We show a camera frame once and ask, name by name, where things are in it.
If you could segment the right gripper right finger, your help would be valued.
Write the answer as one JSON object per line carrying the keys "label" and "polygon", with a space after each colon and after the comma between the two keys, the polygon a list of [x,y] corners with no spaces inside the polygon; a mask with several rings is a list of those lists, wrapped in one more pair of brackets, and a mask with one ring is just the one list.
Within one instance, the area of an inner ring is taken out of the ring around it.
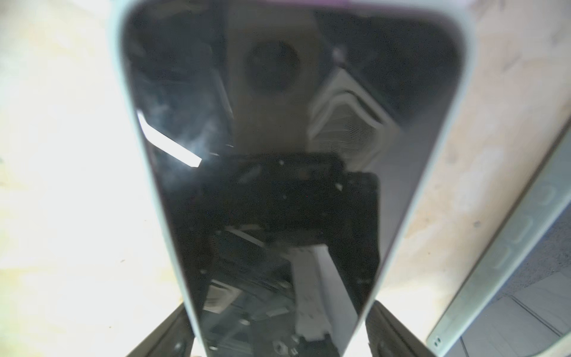
{"label": "right gripper right finger", "polygon": [[376,301],[365,321],[372,357],[435,357],[385,306]]}

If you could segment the light green case phone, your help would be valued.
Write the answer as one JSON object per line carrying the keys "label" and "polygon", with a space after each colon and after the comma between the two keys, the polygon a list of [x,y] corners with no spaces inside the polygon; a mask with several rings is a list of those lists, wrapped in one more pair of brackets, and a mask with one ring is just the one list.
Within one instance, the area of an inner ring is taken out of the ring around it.
{"label": "light green case phone", "polygon": [[202,356],[345,356],[471,65],[449,1],[119,1],[113,52]]}

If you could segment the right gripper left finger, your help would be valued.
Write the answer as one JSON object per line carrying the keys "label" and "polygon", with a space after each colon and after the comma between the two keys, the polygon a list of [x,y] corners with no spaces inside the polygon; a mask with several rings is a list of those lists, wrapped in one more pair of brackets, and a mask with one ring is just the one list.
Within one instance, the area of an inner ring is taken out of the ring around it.
{"label": "right gripper left finger", "polygon": [[190,356],[194,340],[190,319],[181,304],[127,357]]}

